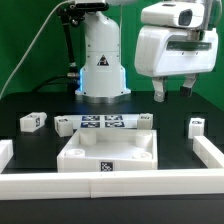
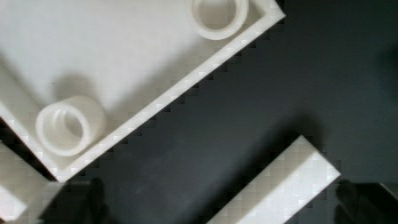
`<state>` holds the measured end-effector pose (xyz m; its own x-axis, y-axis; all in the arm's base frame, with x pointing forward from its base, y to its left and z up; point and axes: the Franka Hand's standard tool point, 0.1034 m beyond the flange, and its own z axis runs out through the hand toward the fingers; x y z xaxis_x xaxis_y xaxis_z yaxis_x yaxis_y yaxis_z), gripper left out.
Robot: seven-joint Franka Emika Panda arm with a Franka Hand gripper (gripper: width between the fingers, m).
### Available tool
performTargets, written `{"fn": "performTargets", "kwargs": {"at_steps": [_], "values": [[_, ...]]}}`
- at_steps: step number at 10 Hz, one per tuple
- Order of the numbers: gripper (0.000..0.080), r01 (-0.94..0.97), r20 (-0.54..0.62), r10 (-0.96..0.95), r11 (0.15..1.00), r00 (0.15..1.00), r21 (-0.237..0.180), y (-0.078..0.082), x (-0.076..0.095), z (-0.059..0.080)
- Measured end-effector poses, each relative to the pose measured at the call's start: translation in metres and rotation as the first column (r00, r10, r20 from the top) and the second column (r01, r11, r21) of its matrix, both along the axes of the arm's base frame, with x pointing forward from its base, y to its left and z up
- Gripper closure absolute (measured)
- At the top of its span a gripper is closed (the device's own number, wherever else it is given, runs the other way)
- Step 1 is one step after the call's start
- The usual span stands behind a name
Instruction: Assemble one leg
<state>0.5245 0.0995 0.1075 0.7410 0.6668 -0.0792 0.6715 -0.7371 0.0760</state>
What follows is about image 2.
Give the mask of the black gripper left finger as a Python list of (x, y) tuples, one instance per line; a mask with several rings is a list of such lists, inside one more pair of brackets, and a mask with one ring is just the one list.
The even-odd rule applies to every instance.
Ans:
[(39, 224), (110, 224), (104, 185), (97, 178), (63, 185), (39, 216)]

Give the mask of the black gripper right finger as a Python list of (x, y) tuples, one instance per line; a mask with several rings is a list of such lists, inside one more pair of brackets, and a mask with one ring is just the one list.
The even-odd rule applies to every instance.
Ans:
[(398, 224), (398, 183), (339, 182), (334, 224)]

